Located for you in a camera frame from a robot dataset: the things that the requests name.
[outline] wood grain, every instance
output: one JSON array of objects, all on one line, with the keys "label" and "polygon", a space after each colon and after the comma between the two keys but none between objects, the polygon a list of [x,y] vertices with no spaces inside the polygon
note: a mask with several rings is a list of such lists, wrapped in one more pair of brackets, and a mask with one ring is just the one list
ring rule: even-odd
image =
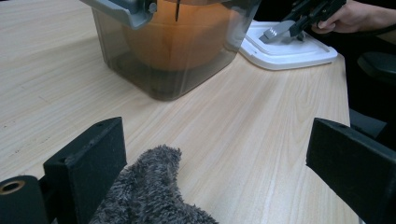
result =
[{"label": "wood grain", "polygon": [[358,223],[305,166],[313,118],[349,124],[344,58],[287,71],[241,55],[174,102],[109,70],[79,1],[0,3],[0,179],[42,163],[97,121],[122,117],[128,162],[179,147],[187,203],[220,223]]}]

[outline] gray plush object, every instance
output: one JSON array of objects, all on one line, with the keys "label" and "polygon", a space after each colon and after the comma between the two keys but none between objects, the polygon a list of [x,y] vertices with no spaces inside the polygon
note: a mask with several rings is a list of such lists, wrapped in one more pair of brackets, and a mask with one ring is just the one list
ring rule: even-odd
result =
[{"label": "gray plush object", "polygon": [[180,149],[159,146],[124,169],[99,205],[96,223],[218,223],[183,202],[177,187]]}]

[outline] fuzzy fabric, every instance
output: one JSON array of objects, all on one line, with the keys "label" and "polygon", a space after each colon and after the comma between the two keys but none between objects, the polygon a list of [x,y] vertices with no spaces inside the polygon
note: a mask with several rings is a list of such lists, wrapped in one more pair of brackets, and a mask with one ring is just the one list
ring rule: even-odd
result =
[{"label": "fuzzy fabric", "polygon": [[177,187],[180,149],[149,149],[124,169],[99,205],[97,223],[218,223],[207,212],[183,202]]}]

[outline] white tray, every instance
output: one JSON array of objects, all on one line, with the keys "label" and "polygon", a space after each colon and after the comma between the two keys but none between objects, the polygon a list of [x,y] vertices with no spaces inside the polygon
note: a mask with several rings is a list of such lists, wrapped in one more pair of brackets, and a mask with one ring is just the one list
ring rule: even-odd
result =
[{"label": "white tray", "polygon": [[280,36],[271,43],[264,44],[260,36],[278,22],[253,21],[239,50],[252,63],[260,67],[281,70],[331,63],[337,57],[337,51],[324,45],[311,35],[305,39]]}]

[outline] light wood tabletop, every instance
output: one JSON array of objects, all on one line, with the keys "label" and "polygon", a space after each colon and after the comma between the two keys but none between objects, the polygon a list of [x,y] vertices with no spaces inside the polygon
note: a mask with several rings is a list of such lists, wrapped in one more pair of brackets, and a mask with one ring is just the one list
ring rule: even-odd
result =
[{"label": "light wood tabletop", "polygon": [[358,223],[305,165],[315,117],[349,124],[344,58],[285,71],[238,54],[172,102],[104,63],[92,11],[77,0],[0,3],[0,180],[42,164],[95,122],[122,117],[127,159],[182,151],[186,203],[220,223]]}]

